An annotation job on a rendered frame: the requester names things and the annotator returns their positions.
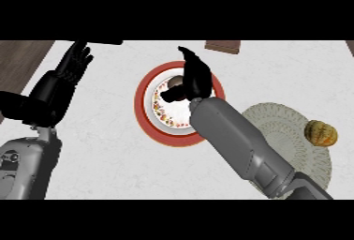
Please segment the dark brown wooden panel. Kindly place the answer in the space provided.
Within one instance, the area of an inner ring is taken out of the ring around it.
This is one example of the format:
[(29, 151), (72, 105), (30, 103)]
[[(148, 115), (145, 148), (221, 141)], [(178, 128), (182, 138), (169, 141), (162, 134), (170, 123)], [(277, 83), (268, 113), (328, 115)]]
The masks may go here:
[(51, 40), (0, 40), (0, 123), (23, 119), (21, 91), (54, 42)]

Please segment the brown wooden block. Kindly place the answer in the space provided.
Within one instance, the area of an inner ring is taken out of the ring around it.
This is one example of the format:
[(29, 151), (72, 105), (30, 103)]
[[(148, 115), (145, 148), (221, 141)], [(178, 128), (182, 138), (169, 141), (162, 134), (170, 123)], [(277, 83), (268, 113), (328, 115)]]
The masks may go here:
[(221, 53), (238, 54), (240, 41), (238, 40), (207, 40), (204, 43), (207, 50), (218, 51)]

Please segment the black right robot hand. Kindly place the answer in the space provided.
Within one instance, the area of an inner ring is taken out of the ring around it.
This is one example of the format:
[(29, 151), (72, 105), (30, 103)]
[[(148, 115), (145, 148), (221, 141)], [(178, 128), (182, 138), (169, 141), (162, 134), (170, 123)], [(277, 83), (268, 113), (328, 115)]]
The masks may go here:
[(166, 103), (210, 96), (210, 68), (190, 49), (178, 47), (178, 51), (185, 60), (182, 83), (160, 93), (160, 98)]

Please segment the dark flat appliance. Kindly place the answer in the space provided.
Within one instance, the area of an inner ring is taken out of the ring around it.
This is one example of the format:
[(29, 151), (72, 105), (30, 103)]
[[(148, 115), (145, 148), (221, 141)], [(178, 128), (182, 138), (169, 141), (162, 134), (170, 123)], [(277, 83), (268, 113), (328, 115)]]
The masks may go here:
[(85, 44), (122, 45), (122, 40), (67, 40)]

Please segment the red-rimmed white patterned plate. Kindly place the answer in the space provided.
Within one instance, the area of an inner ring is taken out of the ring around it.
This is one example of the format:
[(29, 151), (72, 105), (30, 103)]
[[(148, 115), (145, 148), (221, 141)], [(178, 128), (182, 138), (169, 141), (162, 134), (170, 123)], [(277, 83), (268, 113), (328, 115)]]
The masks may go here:
[(144, 98), (147, 94), (147, 87), (151, 84), (153, 79), (159, 74), (166, 73), (170, 69), (181, 68), (184, 66), (182, 61), (172, 61), (156, 66), (144, 75), (135, 90), (134, 96), (134, 114), (135, 119), (139, 125), (139, 128), (150, 139), (172, 147), (187, 147), (200, 143), (204, 139), (198, 134), (191, 131), (182, 135), (173, 135), (165, 130), (160, 130), (156, 125), (151, 123), (151, 119), (147, 116), (147, 110), (144, 109)]

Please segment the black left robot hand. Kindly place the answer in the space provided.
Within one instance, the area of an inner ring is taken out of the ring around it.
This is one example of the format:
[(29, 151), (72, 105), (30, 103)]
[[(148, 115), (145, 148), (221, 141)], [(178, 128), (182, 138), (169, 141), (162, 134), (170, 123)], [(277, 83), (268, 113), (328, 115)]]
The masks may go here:
[(86, 42), (76, 40), (54, 68), (57, 78), (61, 78), (72, 85), (77, 84), (86, 66), (92, 61), (94, 56), (89, 54), (89, 51), (91, 49), (86, 46)]

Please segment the pale round woven placemat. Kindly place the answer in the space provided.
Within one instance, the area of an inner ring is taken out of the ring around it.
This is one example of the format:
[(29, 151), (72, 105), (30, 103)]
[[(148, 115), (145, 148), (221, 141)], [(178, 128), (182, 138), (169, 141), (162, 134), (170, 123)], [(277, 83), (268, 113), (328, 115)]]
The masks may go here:
[(331, 177), (331, 161), (325, 147), (313, 146), (303, 136), (308, 120), (291, 108), (275, 103), (254, 104), (241, 115), (262, 133), (268, 145), (296, 172), (308, 175), (321, 189)]

